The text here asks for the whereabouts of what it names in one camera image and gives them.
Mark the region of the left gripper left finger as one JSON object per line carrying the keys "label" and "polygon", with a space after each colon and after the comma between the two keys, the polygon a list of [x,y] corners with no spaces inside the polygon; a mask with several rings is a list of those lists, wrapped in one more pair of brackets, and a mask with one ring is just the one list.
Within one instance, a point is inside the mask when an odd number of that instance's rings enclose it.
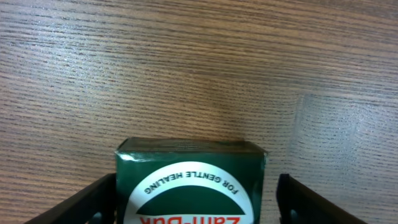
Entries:
{"label": "left gripper left finger", "polygon": [[113,224],[116,207],[116,175],[106,174],[26,224]]}

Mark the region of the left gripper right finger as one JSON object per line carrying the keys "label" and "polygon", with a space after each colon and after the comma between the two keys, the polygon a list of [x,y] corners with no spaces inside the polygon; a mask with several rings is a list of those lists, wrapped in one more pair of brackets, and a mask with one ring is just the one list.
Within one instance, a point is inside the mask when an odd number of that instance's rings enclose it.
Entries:
{"label": "left gripper right finger", "polygon": [[279,176],[276,199],[281,224],[366,224],[289,174]]}

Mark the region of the green Zam-Buk box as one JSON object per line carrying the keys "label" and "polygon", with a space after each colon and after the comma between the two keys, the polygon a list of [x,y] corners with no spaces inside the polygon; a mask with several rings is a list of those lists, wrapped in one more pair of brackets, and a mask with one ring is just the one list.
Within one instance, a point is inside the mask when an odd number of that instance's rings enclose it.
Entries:
{"label": "green Zam-Buk box", "polygon": [[249,141],[129,138],[116,150],[118,223],[258,223],[268,153]]}

